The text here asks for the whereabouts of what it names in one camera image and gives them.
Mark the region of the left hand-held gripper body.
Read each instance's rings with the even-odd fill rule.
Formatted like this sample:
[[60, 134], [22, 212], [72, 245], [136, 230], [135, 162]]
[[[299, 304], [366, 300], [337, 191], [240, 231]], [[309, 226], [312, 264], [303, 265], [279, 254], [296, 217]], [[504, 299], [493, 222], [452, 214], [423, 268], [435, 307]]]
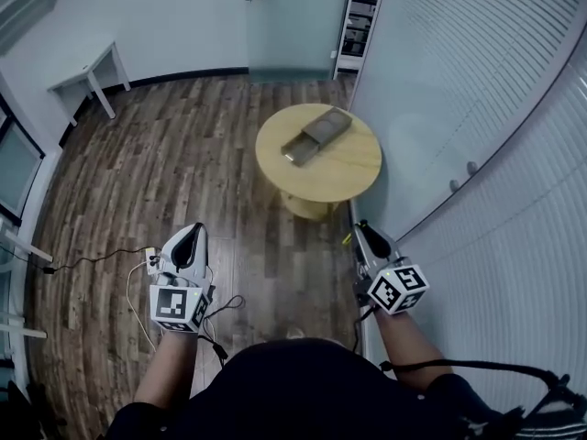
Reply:
[[156, 263], [150, 263], [150, 276], [150, 319], [168, 331], [198, 334], [213, 300], [210, 267], [204, 287], [183, 274], [162, 272]]

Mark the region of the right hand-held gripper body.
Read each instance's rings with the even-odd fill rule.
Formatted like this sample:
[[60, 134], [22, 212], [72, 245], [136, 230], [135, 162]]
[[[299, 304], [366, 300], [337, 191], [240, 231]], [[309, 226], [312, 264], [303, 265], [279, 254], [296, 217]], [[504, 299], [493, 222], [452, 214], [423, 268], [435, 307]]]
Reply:
[[423, 271], [407, 257], [363, 265], [353, 284], [359, 308], [374, 304], [389, 315], [415, 307], [428, 290]]

